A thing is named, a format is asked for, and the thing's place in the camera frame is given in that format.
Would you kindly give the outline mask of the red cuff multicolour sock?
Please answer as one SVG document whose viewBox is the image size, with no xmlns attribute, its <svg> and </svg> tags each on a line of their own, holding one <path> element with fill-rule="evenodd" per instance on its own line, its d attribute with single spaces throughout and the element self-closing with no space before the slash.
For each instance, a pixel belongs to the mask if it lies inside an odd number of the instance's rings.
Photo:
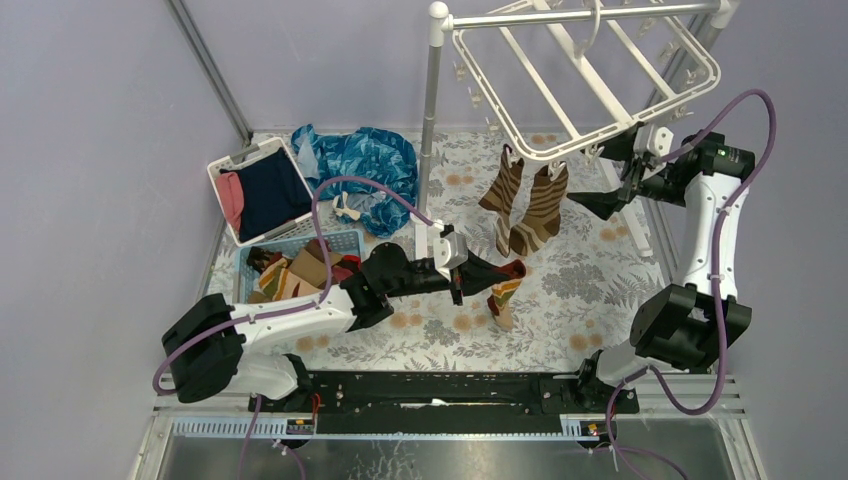
<svg viewBox="0 0 848 480">
<path fill-rule="evenodd" d="M 526 266 L 521 260 L 513 260 L 496 271 L 505 275 L 505 279 L 491 287 L 487 307 L 495 324 L 504 331 L 511 331 L 514 321 L 510 301 L 526 276 Z"/>
</svg>

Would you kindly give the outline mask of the brown striped sock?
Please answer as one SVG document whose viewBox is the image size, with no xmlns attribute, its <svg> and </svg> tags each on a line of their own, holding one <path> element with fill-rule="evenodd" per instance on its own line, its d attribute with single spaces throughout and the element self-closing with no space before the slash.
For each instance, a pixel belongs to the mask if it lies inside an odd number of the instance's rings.
<svg viewBox="0 0 848 480">
<path fill-rule="evenodd" d="M 521 256 L 540 250 L 560 231 L 560 205 L 566 194 L 569 171 L 563 167 L 556 175 L 548 167 L 533 178 L 530 199 L 522 219 L 510 229 L 508 246 Z"/>
<path fill-rule="evenodd" d="M 504 257 L 510 254 L 510 216 L 522 183 L 524 166 L 524 159 L 515 156 L 513 149 L 508 144 L 504 144 L 500 154 L 498 173 L 492 185 L 478 202 L 484 210 L 496 215 L 495 246 Z"/>
</svg>

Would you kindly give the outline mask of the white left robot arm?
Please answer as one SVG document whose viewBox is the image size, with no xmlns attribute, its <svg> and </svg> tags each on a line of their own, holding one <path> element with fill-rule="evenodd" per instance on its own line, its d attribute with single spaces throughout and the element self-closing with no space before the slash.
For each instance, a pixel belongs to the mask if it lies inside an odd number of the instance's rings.
<svg viewBox="0 0 848 480">
<path fill-rule="evenodd" d="M 392 316 L 392 298 L 450 293 L 454 304 L 526 274 L 519 261 L 496 266 L 471 252 L 410 260 L 395 243 L 378 245 L 357 272 L 326 292 L 262 304 L 229 304 L 220 294 L 198 300 L 162 337 L 172 388 L 155 373 L 154 389 L 185 404 L 226 389 L 275 400 L 296 411 L 309 401 L 309 374 L 294 354 L 269 357 L 273 346 L 312 336 L 371 328 Z"/>
</svg>

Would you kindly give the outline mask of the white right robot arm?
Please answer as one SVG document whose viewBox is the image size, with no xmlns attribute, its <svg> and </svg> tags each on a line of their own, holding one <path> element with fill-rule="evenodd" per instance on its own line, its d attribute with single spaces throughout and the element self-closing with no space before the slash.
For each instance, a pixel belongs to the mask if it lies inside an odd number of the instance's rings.
<svg viewBox="0 0 848 480">
<path fill-rule="evenodd" d="M 687 214 L 687 244 L 671 283 L 638 308 L 628 341 L 581 364 L 572 392 L 589 412 L 601 410 L 614 387 L 643 367 L 705 370 L 751 323 L 751 309 L 738 301 L 735 247 L 748 195 L 744 182 L 756 156 L 708 133 L 680 157 L 660 163 L 671 140 L 665 127 L 638 124 L 603 141 L 593 152 L 622 163 L 620 186 L 568 196 L 604 220 L 637 197 L 681 206 Z"/>
</svg>

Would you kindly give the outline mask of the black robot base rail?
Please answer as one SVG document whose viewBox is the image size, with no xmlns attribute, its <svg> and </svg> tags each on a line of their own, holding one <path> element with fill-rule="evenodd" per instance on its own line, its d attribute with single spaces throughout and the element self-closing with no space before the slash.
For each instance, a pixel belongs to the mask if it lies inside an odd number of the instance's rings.
<svg viewBox="0 0 848 480">
<path fill-rule="evenodd" d="M 328 435 L 562 432 L 563 415 L 636 414 L 637 394 L 614 395 L 570 373 L 312 371 L 282 400 L 249 411 L 303 414 Z"/>
</svg>

